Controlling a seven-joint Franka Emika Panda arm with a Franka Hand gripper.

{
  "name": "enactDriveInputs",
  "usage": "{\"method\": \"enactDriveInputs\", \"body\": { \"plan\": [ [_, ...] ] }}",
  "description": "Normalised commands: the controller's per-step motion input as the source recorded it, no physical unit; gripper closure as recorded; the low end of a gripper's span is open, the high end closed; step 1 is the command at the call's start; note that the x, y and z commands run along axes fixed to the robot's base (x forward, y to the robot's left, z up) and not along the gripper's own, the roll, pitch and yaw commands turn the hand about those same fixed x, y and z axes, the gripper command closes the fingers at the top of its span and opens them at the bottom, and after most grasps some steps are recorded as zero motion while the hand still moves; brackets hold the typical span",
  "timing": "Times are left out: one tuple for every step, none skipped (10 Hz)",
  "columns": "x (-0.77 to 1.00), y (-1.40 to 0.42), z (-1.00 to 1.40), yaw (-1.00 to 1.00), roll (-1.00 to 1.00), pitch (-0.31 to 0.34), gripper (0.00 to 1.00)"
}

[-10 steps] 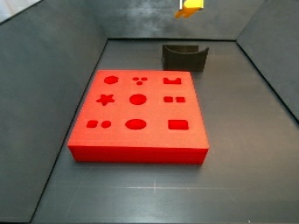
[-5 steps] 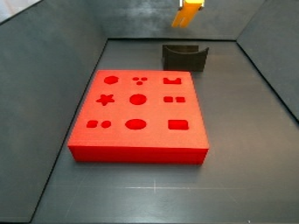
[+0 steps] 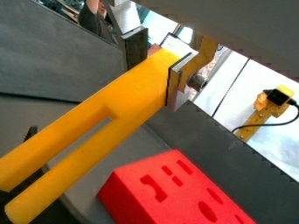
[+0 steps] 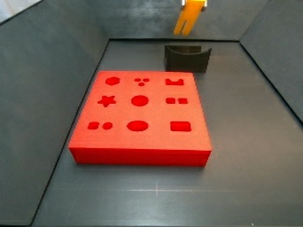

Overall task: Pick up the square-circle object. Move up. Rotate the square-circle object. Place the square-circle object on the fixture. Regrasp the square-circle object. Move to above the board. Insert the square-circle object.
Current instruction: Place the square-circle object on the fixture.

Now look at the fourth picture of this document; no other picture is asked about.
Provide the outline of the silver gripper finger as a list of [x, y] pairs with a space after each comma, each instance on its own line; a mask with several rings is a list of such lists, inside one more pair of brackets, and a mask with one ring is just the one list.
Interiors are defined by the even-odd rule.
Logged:
[[181, 11], [184, 9], [184, 6], [185, 6], [185, 0], [181, 0]]
[[202, 9], [201, 9], [201, 12], [204, 12], [204, 11], [205, 11], [205, 9], [206, 9], [206, 5], [208, 5], [208, 0], [204, 0], [204, 6], [202, 6]]

